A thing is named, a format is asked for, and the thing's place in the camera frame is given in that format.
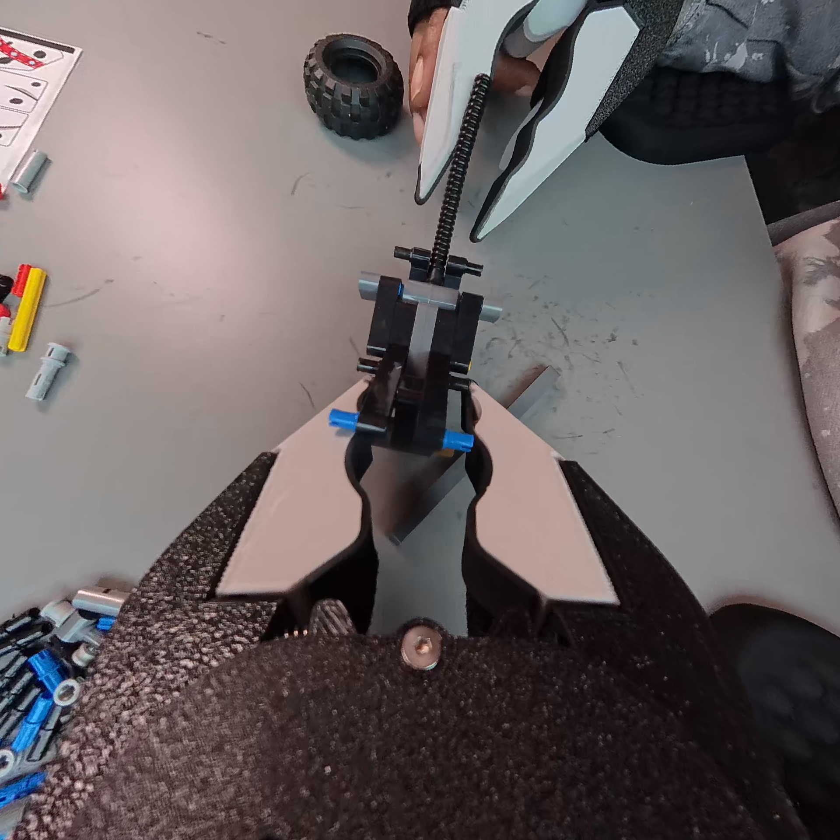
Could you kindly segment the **yellow toy axle piece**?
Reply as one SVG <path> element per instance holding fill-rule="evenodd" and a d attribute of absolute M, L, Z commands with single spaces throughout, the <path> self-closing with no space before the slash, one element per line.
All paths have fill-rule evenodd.
<path fill-rule="evenodd" d="M 24 295 L 19 299 L 13 319 L 8 350 L 15 353 L 25 352 L 28 348 L 48 278 L 46 271 L 36 266 L 32 267 Z"/>

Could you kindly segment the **person's right hand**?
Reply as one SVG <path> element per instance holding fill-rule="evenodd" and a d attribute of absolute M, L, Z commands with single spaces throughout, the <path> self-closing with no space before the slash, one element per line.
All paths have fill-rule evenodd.
<path fill-rule="evenodd" d="M 448 9 L 438 8 L 419 21 L 412 35 L 408 74 L 408 104 L 413 118 L 414 137 L 423 141 L 427 108 L 434 81 L 438 46 L 448 16 Z M 541 70 L 527 58 L 501 53 L 497 59 L 491 88 L 504 95 L 530 98 Z"/>

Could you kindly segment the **black toy brick assembly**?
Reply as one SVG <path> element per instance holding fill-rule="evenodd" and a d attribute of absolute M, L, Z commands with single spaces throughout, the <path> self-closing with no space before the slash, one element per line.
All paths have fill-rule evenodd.
<path fill-rule="evenodd" d="M 450 256 L 439 276 L 424 248 L 395 247 L 394 257 L 409 263 L 408 278 L 360 273 L 360 297 L 374 303 L 357 364 L 369 379 L 357 409 L 332 408 L 329 425 L 415 455 L 467 454 L 474 435 L 448 428 L 448 398 L 456 392 L 470 402 L 478 326 L 496 322 L 502 309 L 460 289 L 464 276 L 481 276 L 481 264 Z"/>

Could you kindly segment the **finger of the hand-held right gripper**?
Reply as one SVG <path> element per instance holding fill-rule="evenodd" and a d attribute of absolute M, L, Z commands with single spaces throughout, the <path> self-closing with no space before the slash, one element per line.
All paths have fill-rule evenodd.
<path fill-rule="evenodd" d="M 543 68 L 541 92 L 500 162 L 474 227 L 480 242 L 509 218 L 586 139 L 587 128 L 641 32 L 628 3 L 590 3 Z"/>
<path fill-rule="evenodd" d="M 522 28 L 531 13 L 532 1 L 415 1 L 415 26 L 438 8 L 448 9 L 439 41 L 434 81 L 420 145 L 415 200 L 424 204 L 450 164 L 457 144 L 470 94 L 478 77 L 492 84 L 501 53 L 529 58 L 531 35 L 515 36 L 510 52 L 506 39 Z"/>

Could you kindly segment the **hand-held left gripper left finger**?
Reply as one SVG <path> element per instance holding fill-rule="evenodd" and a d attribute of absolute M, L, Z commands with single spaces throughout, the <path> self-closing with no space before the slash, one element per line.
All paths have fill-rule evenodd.
<path fill-rule="evenodd" d="M 340 601 L 355 629 L 370 628 L 379 559 L 361 478 L 371 445 L 329 423 L 352 412 L 357 381 L 273 451 L 273 465 L 215 586 L 220 601 L 278 602 L 288 627 L 310 624 L 324 599 Z"/>

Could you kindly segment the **light grey tube piece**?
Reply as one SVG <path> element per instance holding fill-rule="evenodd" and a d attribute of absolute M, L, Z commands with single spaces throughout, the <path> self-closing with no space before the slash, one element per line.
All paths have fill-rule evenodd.
<path fill-rule="evenodd" d="M 9 185 L 20 195 L 30 194 L 48 163 L 49 157 L 46 152 L 32 150 L 18 165 Z"/>

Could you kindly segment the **person's camouflage trousers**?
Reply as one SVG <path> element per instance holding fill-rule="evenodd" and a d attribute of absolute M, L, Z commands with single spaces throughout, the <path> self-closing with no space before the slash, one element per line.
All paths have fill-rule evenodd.
<path fill-rule="evenodd" d="M 790 304 L 804 416 L 839 511 L 839 202 L 768 226 Z"/>

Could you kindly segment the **grey desk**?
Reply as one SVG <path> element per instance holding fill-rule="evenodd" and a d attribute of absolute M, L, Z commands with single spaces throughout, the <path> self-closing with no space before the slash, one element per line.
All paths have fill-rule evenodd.
<path fill-rule="evenodd" d="M 403 74 L 408 2 L 2 2 L 82 57 L 2 201 L 2 272 L 49 273 L 2 359 L 2 617 L 137 581 L 259 453 L 356 381 L 364 270 L 431 245 L 411 120 L 322 129 L 302 62 L 365 35 Z M 473 218 L 523 116 L 489 104 L 454 252 L 504 308 L 479 329 L 500 400 L 560 381 L 532 429 L 581 463 L 708 610 L 759 602 L 838 632 L 838 526 L 797 393 L 784 284 L 741 159 L 678 167 L 600 136 L 480 245 Z M 72 349 L 43 402 L 48 343 Z"/>

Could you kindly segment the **dark cloth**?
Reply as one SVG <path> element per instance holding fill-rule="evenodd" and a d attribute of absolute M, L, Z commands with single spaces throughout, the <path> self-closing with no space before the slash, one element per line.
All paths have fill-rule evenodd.
<path fill-rule="evenodd" d="M 839 639 L 764 605 L 710 616 L 810 838 L 839 838 Z"/>

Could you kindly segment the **light grey toy pin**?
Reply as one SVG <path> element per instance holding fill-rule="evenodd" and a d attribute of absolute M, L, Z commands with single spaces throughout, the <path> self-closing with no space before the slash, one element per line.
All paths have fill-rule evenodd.
<path fill-rule="evenodd" d="M 38 371 L 29 385 L 25 397 L 33 402 L 43 402 L 58 375 L 72 356 L 71 348 L 61 343 L 48 343 L 45 354 L 40 359 Z"/>

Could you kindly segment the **pile of blue black pins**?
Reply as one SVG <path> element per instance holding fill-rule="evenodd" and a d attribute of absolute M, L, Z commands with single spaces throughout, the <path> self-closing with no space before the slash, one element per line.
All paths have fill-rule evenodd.
<path fill-rule="evenodd" d="M 128 597 L 93 585 L 2 621 L 2 838 L 12 836 L 44 783 L 91 664 Z"/>

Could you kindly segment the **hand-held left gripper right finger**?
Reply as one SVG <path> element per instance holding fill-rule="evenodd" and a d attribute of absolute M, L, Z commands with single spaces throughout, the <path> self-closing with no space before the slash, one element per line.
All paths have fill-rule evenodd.
<path fill-rule="evenodd" d="M 474 438 L 463 580 L 479 614 L 522 616 L 539 632 L 557 606 L 620 606 L 561 456 L 477 384 L 463 420 Z"/>

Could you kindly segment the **long dark grey bar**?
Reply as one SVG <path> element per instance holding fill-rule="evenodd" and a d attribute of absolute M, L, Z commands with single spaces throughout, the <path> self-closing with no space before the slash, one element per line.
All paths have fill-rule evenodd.
<path fill-rule="evenodd" d="M 522 420 L 560 380 L 560 373 L 544 365 L 508 394 L 503 403 L 509 414 Z M 465 456 L 457 453 L 441 457 L 416 474 L 398 509 L 384 529 L 385 536 L 394 545 L 401 545 L 420 523 L 466 477 Z"/>

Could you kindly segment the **printed instruction sheet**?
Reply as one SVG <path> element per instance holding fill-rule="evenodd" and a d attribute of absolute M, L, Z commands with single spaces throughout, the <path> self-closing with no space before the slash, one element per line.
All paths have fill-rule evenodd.
<path fill-rule="evenodd" d="M 35 137 L 82 49 L 1 29 L 1 191 L 27 166 Z"/>

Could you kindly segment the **black toy tyre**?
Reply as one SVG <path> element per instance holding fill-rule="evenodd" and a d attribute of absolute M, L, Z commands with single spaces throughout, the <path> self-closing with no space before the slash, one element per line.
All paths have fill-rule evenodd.
<path fill-rule="evenodd" d="M 309 107 L 321 125 L 352 140 L 376 140 L 397 125 L 404 82 L 392 54 L 359 35 L 321 38 L 302 69 Z"/>

